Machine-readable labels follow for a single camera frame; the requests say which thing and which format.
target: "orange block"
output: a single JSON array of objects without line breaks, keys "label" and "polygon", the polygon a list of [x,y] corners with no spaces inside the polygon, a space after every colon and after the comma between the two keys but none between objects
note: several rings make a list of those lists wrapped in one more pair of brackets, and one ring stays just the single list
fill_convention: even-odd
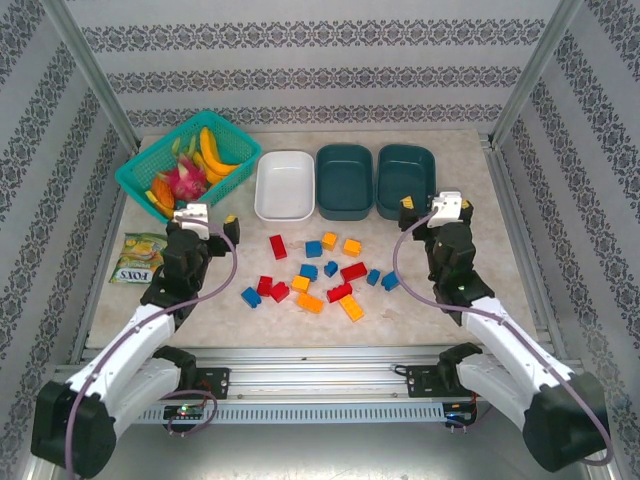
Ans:
[{"label": "orange block", "polygon": [[307,293],[310,284],[311,280],[309,280],[307,277],[296,275],[295,277],[293,277],[293,282],[291,282],[291,288],[296,292]]},{"label": "orange block", "polygon": [[345,313],[349,315],[349,318],[352,322],[357,322],[364,316],[364,312],[358,305],[358,302],[355,301],[352,295],[347,295],[346,297],[342,297],[340,300],[340,305],[344,309]]},{"label": "orange block", "polygon": [[360,244],[360,242],[351,240],[350,238],[347,238],[347,241],[344,242],[344,247],[342,248],[342,252],[345,253],[346,255],[357,257],[358,255],[360,255],[361,251],[362,251],[362,245]]},{"label": "orange block", "polygon": [[337,241],[338,236],[335,233],[327,232],[322,237],[322,248],[331,251],[336,246]]},{"label": "orange block", "polygon": [[316,297],[312,297],[307,293],[301,293],[298,296],[297,304],[305,310],[309,310],[313,313],[320,313],[322,311],[322,307],[324,306],[324,302],[322,300]]}]

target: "wall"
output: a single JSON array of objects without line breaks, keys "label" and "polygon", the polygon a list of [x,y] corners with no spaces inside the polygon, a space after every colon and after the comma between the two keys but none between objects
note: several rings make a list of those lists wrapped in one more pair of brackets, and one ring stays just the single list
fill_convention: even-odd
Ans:
[{"label": "wall", "polygon": [[141,134],[202,108],[253,131],[488,133],[558,0],[70,0]]},{"label": "wall", "polygon": [[2,2],[0,19],[0,479],[12,479],[47,367],[69,360],[127,152],[42,6]]},{"label": "wall", "polygon": [[640,1],[586,1],[502,145],[572,356],[640,477]]}]

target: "chip bag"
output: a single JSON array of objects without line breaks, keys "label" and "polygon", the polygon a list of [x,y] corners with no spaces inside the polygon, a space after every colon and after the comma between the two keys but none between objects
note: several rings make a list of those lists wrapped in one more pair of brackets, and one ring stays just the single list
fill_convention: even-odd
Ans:
[{"label": "chip bag", "polygon": [[110,283],[151,283],[156,269],[162,265],[162,250],[167,237],[156,233],[126,233],[120,258]]}]

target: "beige table surface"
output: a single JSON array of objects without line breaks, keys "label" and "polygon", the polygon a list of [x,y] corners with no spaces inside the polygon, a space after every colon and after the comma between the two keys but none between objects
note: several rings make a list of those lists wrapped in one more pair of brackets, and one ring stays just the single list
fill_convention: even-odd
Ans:
[{"label": "beige table surface", "polygon": [[[314,158],[320,147],[334,142],[364,145],[371,150],[374,159],[380,148],[389,143],[422,145],[431,150],[436,158],[438,189],[458,187],[474,204],[472,230],[477,247],[477,271],[495,290],[511,316],[535,337],[520,275],[485,157],[474,130],[264,133],[254,134],[253,137],[262,145],[263,153],[297,149],[310,153]],[[143,148],[158,138],[146,137]],[[290,283],[302,263],[319,267],[318,281],[312,284],[309,293],[321,298],[325,298],[328,288],[340,284],[339,273],[329,279],[322,272],[323,265],[329,260],[336,261],[340,267],[361,260],[368,268],[377,268],[385,274],[391,270],[393,247],[400,235],[396,223],[382,219],[375,207],[360,222],[330,222],[323,219],[316,208],[309,225],[303,229],[283,232],[289,255],[284,260],[276,261],[268,241],[273,232],[264,229],[253,210],[254,191],[255,172],[249,180],[214,207],[213,216],[217,222],[222,221],[227,214],[235,214],[240,219],[238,273],[231,285],[218,297],[196,307],[169,344],[179,347],[407,346],[455,344],[475,340],[449,316],[413,300],[402,287],[387,293],[380,284],[371,287],[364,279],[353,282],[354,297],[365,311],[365,316],[357,323],[348,319],[338,303],[325,303],[320,315],[306,312],[296,305],[297,294],[293,292],[280,304],[266,298],[257,309],[249,308],[241,299],[240,293],[248,286],[255,288],[260,275]],[[160,222],[148,215],[131,198],[127,198],[109,261],[109,273],[102,287],[87,340],[88,348],[102,348],[113,339],[131,318],[146,288],[140,285],[108,283],[124,234],[163,231],[164,227]],[[321,258],[307,260],[304,242],[319,240],[326,231],[333,231],[338,235],[339,246],[333,252],[324,252]],[[357,260],[341,253],[340,247],[347,237],[362,242],[363,253]],[[400,265],[410,285],[433,298],[431,284],[427,281],[427,256],[422,242],[407,241],[403,245]],[[229,256],[213,259],[203,292],[219,285],[230,266]]]}]

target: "teal basket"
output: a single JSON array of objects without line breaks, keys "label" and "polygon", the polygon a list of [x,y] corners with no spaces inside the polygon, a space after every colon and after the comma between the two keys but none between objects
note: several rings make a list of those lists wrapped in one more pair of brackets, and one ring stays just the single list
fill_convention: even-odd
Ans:
[{"label": "teal basket", "polygon": [[241,166],[200,197],[198,199],[200,203],[215,205],[231,193],[234,188],[251,176],[253,166],[262,152],[260,145],[249,135],[220,115],[205,110],[194,115],[144,152],[129,160],[116,171],[116,181],[142,208],[163,223],[167,219],[155,209],[147,199],[145,192],[151,188],[151,182],[156,173],[171,170],[177,165],[175,157],[171,154],[171,146],[176,138],[180,138],[180,148],[182,149],[189,145],[191,136],[195,135],[198,139],[198,150],[200,150],[200,130],[202,127],[209,127],[213,132],[222,162],[229,165],[241,164]]}]

